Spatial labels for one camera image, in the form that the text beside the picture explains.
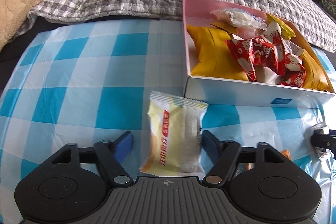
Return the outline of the dark chocolate truffle packet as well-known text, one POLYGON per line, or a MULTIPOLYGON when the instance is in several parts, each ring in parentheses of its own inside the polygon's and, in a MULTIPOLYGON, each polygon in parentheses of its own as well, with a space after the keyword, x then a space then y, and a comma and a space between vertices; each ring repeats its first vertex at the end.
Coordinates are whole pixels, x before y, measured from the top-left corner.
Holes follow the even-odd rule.
POLYGON ((311 145, 322 160, 330 152, 335 159, 335 130, 329 129, 325 123, 319 123, 313 127, 313 135, 310 138, 311 145))

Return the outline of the cream yellow snack packet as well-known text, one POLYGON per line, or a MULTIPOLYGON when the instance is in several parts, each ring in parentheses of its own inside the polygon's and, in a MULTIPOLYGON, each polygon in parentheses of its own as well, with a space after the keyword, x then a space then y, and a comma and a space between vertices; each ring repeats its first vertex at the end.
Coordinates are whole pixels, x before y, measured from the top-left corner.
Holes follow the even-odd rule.
POLYGON ((202 119, 208 104, 157 91, 149 99, 149 157, 139 171, 159 177, 203 177, 202 119))

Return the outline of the large yellow packet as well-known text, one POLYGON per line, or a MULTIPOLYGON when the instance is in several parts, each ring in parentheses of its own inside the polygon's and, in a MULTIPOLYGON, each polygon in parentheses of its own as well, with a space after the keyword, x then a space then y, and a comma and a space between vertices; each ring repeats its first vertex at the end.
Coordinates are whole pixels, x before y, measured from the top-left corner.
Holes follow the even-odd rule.
POLYGON ((306 50, 303 50, 300 58, 302 59, 302 65, 306 70, 303 88, 333 93, 322 68, 311 55, 306 50))
POLYGON ((186 27, 194 41, 198 63, 191 70, 193 76, 248 81, 247 74, 234 60, 226 41, 229 34, 214 27, 186 27))

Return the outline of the small red white packet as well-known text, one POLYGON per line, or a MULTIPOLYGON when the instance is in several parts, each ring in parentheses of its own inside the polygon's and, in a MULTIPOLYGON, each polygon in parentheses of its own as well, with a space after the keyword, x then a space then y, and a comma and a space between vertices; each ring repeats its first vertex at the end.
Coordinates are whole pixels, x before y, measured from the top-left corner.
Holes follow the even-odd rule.
POLYGON ((306 78, 306 69, 303 67, 302 60, 291 53, 286 53, 281 63, 283 75, 280 85, 302 88, 306 78))

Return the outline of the red white snack packet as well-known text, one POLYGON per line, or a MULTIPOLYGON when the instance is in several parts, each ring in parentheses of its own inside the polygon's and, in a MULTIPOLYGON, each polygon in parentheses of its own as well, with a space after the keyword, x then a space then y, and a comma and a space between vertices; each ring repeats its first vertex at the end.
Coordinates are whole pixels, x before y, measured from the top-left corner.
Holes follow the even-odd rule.
POLYGON ((235 61, 246 73, 250 81, 256 81, 257 66, 268 67, 274 73, 278 72, 278 53, 274 44, 268 41, 265 36, 243 40, 228 40, 227 47, 235 61))

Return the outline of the small yellow packet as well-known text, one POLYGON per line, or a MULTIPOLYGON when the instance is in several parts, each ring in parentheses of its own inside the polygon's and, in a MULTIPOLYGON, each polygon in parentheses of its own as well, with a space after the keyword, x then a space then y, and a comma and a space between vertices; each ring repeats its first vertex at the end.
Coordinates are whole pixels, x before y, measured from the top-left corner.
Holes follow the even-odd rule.
POLYGON ((271 24, 272 22, 276 22, 279 25, 280 27, 279 32, 285 40, 290 40, 291 38, 296 37, 294 30, 290 26, 288 26, 281 18, 279 18, 276 15, 272 15, 268 13, 266 14, 266 17, 267 17, 268 24, 271 24))

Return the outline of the pink clear snack packet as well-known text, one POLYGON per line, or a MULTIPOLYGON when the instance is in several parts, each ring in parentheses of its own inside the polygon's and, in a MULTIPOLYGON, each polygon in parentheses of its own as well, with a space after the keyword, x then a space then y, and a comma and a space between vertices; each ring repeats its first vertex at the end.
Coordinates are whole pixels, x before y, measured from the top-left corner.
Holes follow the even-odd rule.
POLYGON ((236 28, 236 35, 242 39, 249 39, 260 36, 264 30, 258 28, 236 28))

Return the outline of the white printed snack packet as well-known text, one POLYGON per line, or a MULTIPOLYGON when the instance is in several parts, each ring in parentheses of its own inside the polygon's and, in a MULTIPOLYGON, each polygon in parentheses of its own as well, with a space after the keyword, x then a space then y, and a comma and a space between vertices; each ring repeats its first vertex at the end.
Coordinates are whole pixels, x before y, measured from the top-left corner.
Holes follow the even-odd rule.
POLYGON ((281 82, 281 76, 277 75, 268 67, 257 66, 256 71, 256 81, 258 83, 277 85, 281 82))

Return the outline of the blue checkered tablecloth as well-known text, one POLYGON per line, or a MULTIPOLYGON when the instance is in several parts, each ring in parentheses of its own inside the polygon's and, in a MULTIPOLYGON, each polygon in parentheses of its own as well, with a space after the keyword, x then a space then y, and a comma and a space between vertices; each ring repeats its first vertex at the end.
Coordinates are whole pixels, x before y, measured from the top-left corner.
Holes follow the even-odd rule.
MULTIPOLYGON (((1 223, 19 223, 17 184, 67 143, 91 147, 126 131, 134 147, 123 167, 137 177, 149 146, 149 95, 181 96, 185 44, 179 21, 109 20, 38 34, 1 95, 1 223)), ((265 141, 322 189, 314 217, 335 223, 335 160, 319 160, 311 128, 335 128, 335 102, 323 109, 210 105, 203 128, 244 146, 265 141)))

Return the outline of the pink white cardboard box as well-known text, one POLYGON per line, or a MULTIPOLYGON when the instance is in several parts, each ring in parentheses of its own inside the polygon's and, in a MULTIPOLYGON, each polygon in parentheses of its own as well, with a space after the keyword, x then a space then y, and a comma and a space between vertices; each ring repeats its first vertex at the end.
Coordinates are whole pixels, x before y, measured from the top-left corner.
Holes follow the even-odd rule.
POLYGON ((335 97, 294 24, 233 3, 183 0, 184 95, 211 104, 317 108, 335 97))

